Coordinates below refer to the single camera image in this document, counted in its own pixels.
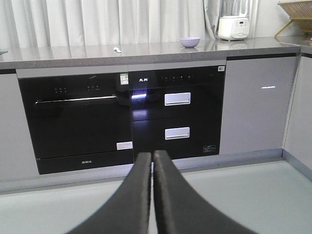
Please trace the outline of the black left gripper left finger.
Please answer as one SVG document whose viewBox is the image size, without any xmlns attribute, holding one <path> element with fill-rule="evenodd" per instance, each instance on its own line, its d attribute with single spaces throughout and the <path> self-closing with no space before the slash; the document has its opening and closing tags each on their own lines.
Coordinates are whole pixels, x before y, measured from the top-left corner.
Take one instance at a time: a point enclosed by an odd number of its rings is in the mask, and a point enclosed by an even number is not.
<svg viewBox="0 0 312 234">
<path fill-rule="evenodd" d="M 139 153 L 115 193 L 69 234 L 146 234 L 151 204 L 151 153 Z"/>
</svg>

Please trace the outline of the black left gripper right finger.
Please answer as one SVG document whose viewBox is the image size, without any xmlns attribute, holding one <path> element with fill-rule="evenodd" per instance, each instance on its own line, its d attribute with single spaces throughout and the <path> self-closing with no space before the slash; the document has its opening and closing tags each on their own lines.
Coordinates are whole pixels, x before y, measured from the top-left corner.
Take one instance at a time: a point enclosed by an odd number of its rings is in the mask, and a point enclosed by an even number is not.
<svg viewBox="0 0 312 234">
<path fill-rule="evenodd" d="M 253 234 L 206 201 L 186 181 L 165 150 L 154 160 L 154 207 L 160 234 Z"/>
</svg>

